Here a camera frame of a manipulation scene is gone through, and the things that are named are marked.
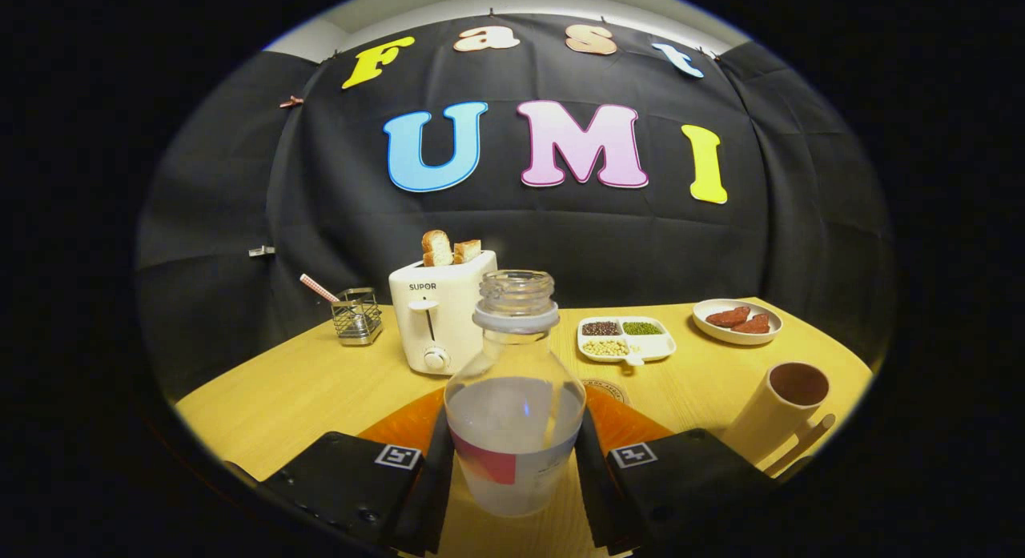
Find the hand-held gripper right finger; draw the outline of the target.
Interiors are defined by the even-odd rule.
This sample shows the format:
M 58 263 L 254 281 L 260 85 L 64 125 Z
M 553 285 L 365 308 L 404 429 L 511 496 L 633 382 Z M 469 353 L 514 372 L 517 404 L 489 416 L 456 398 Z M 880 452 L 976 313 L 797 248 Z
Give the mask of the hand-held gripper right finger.
M 575 453 L 594 545 L 612 555 L 700 556 L 780 488 L 710 432 L 670 431 L 593 387 Z

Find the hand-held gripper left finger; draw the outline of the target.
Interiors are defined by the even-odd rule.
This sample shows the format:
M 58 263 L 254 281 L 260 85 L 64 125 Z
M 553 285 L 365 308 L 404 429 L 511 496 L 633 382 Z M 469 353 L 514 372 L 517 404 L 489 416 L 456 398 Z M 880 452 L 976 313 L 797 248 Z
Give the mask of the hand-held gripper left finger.
M 439 550 L 452 478 L 444 394 L 430 391 L 356 436 L 326 432 L 266 479 L 230 469 L 348 540 L 424 557 Z

